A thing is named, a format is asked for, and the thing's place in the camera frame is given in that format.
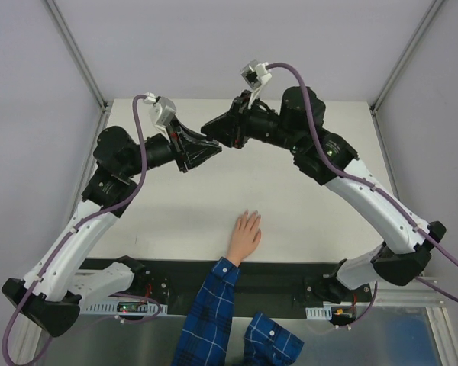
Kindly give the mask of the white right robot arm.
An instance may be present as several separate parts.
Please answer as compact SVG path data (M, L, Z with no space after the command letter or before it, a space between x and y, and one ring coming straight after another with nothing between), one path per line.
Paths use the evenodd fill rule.
M329 275L313 284L316 297L340 303L358 287L379 279L405 286L425 269L446 227L439 221L421 219L391 197L357 151L343 137L324 129L325 103L312 90L308 96L319 145L312 139L298 86L283 92L279 111L243 91L227 112L203 125L201 132L229 148L241 149L255 139L287 149L300 172L343 198L382 237L377 248L341 260Z

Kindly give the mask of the blue plaid sleeve forearm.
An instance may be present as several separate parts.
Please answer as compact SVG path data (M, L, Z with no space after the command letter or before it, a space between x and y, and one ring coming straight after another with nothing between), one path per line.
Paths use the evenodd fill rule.
M185 319L173 365L223 365L240 269L222 257L206 276Z

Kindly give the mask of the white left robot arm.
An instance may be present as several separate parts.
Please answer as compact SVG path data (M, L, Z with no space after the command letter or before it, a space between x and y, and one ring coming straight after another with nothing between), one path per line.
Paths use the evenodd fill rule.
M221 146L172 119L166 136L135 143L119 126L97 139L97 169L82 193L72 219L48 253L22 279L9 278L2 293L21 314L54 338L66 333L81 311L116 293L145 294L149 277L139 261L123 256L88 280L75 273L106 231L123 215L140 184L142 169L175 162L187 172L222 151Z

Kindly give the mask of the person's left hand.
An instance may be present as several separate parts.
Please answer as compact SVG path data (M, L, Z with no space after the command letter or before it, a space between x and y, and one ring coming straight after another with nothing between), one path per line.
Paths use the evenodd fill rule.
M238 267L254 253L262 237L261 216L257 211L245 211L237 218L225 258Z

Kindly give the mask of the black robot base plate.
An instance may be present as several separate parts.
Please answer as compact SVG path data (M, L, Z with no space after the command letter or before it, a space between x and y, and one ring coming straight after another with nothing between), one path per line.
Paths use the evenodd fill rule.
M188 313L214 261L142 260L147 271L138 294L150 294L169 315ZM244 262L235 287L237 317L258 312L271 318L304 319L305 310L321 307L314 285L330 274L334 263Z

